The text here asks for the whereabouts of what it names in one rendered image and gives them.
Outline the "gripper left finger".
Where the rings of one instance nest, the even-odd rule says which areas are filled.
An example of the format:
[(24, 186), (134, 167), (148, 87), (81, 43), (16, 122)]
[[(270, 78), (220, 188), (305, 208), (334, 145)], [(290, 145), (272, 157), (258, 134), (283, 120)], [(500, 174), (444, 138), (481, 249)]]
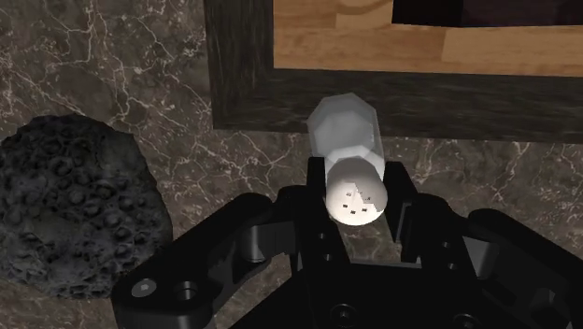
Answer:
[(271, 201), (244, 193), (217, 210), (114, 287), (119, 329), (214, 329), (214, 316), (272, 259), (286, 254), (291, 278), (232, 329), (344, 329), (349, 260), (323, 203), (324, 161), (308, 161), (304, 185)]

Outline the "white salt shaker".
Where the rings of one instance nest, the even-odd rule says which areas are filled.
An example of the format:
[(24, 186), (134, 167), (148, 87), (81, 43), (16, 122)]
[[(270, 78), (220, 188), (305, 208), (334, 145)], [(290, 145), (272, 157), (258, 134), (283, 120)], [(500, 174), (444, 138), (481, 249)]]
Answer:
[(388, 193), (376, 110), (354, 93), (339, 94), (322, 98), (306, 124), (312, 155), (324, 160), (329, 215), (350, 226), (377, 220)]

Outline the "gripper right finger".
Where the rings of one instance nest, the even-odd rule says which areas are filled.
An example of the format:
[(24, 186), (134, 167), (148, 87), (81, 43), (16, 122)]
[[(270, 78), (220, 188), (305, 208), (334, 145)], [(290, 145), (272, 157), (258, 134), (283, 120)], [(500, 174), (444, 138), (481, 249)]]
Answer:
[(492, 208), (466, 217), (385, 165), (386, 215), (401, 259), (441, 288), (450, 329), (583, 329), (583, 260)]

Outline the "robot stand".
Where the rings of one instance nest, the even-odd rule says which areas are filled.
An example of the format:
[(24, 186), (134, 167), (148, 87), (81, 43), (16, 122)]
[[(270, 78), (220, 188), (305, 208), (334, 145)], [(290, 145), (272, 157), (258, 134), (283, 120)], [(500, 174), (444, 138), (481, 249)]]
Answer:
[(277, 69), (273, 0), (203, 0), (213, 126), (304, 133), (354, 92), (383, 136), (583, 144), (583, 78)]

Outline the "black pitted round lump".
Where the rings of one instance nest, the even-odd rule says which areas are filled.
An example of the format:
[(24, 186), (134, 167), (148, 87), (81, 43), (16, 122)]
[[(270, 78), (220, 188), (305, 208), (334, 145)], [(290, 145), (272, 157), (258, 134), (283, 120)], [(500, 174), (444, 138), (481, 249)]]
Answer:
[(173, 240), (135, 139), (85, 116), (39, 116), (0, 142), (0, 279), (107, 298)]

